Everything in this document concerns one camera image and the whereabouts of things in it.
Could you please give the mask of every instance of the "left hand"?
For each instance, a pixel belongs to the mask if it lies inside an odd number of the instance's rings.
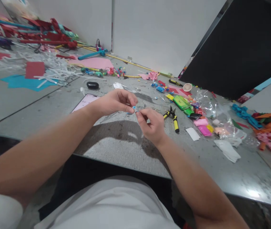
[[[134,113],[132,108],[138,103],[136,96],[126,90],[115,89],[103,97],[90,103],[95,112],[100,116],[110,115],[117,111]]]

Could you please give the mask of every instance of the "black panel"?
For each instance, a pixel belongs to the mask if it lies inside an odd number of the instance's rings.
[[[271,77],[271,4],[234,0],[181,79],[237,99]]]

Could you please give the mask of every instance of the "hand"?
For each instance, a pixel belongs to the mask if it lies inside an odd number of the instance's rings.
[[[143,109],[136,113],[144,136],[154,145],[158,145],[167,135],[164,131],[164,117],[152,109]]]
[[[110,115],[117,111],[134,113],[132,108],[138,103],[138,99],[134,94],[122,89],[110,91],[103,97],[90,103],[94,107],[94,112],[99,117]]]

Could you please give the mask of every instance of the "white shirt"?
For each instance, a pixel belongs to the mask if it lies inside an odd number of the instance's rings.
[[[0,229],[16,228],[23,209],[0,195]],[[108,178],[70,197],[35,229],[178,228],[154,191],[143,182]]]

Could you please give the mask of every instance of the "wire cutters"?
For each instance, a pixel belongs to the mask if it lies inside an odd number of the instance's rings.
[[[166,111],[166,113],[163,115],[164,119],[167,117],[172,117],[173,118],[173,124],[174,124],[174,130],[176,131],[176,133],[180,132],[179,129],[179,125],[178,125],[178,120],[177,120],[177,116],[174,113],[176,109],[173,110],[173,108],[170,106],[170,110]]]

